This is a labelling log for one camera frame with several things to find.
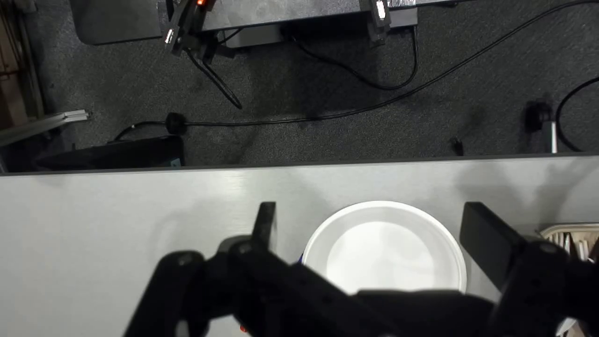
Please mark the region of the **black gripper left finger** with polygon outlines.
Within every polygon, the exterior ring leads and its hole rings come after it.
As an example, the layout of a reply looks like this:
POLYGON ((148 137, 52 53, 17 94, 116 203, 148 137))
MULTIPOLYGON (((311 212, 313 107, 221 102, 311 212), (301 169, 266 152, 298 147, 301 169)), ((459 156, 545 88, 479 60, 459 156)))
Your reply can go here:
POLYGON ((124 337, 206 337, 223 317, 234 317, 251 337, 294 337, 275 278, 285 264, 270 251, 275 212, 275 203, 262 203, 253 231, 223 240, 210 259, 199 251, 165 255, 124 337))

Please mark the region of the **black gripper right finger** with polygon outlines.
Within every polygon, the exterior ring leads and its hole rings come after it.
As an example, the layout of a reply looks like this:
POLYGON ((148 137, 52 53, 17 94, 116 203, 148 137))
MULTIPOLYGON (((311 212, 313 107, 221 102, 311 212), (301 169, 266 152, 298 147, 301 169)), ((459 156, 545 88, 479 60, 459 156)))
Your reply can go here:
POLYGON ((483 203, 466 203, 461 246, 500 291, 485 337, 556 337, 573 319, 599 337, 599 266, 519 235, 483 203))

